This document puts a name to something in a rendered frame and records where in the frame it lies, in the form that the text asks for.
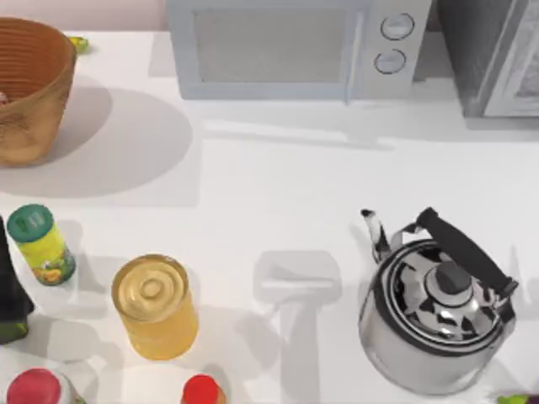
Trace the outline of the brown woven basket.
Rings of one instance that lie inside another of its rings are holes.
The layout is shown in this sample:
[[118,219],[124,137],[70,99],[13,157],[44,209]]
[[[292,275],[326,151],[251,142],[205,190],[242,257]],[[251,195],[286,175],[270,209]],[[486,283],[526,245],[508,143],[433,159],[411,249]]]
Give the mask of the brown woven basket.
[[42,160],[58,135],[77,61],[72,42],[40,22],[0,17],[0,166]]

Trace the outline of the yellow bottle with green cap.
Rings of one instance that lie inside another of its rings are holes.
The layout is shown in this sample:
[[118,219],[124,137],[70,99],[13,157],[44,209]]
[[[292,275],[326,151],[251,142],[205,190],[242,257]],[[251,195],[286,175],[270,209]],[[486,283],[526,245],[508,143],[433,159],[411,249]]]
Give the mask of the yellow bottle with green cap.
[[9,216],[7,228],[41,284],[57,286],[72,277],[76,269],[75,258],[46,206],[20,206]]

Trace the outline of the orange bottle with red cap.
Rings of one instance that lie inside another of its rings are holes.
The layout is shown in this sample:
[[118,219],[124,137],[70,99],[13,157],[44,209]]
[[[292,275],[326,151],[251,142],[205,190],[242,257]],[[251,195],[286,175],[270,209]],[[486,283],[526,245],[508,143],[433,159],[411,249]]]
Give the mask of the orange bottle with red cap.
[[184,384],[181,404],[227,404],[222,388],[210,375],[197,374]]

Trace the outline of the round microwave knob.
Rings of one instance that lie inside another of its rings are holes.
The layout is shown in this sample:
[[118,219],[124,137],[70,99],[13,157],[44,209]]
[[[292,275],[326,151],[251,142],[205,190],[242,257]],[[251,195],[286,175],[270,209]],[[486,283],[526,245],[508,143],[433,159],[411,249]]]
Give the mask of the round microwave knob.
[[403,40],[411,35],[414,26],[414,19],[409,14],[399,13],[384,18],[381,32],[388,40]]
[[400,50],[392,49],[378,54],[374,60],[374,67],[383,75],[392,75],[402,71],[406,63],[405,54]]

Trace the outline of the small green yellow object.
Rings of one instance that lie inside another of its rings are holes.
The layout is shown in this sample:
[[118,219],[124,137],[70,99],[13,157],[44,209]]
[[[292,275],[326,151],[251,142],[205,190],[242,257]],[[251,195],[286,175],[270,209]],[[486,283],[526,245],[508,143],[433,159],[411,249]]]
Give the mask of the small green yellow object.
[[75,47],[76,52],[79,55],[87,54],[91,50],[89,40],[82,36],[69,36],[68,39]]

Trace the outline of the pale microwave oven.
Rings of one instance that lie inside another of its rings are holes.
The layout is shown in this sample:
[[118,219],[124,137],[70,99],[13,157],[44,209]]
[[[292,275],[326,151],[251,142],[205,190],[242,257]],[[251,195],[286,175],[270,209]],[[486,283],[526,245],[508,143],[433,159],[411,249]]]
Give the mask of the pale microwave oven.
[[[186,99],[344,101],[358,11],[363,13],[351,101],[408,94],[432,0],[167,0],[168,29]],[[384,18],[407,13],[403,40],[381,32]],[[374,67],[392,49],[404,69]]]

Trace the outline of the yellow can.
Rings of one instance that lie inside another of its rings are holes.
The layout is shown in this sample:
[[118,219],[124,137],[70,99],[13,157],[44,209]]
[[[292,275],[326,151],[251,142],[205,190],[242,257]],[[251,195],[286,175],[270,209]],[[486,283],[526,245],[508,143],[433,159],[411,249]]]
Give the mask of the yellow can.
[[156,253],[133,258],[114,276],[111,297],[134,350],[169,360],[189,351],[199,321],[185,268]]

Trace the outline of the dark green bottle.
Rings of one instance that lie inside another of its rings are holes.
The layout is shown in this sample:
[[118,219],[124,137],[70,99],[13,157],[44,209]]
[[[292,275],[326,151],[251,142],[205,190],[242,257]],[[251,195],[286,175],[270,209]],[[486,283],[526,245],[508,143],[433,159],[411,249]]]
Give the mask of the dark green bottle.
[[34,302],[15,272],[3,218],[0,216],[0,345],[25,338]]

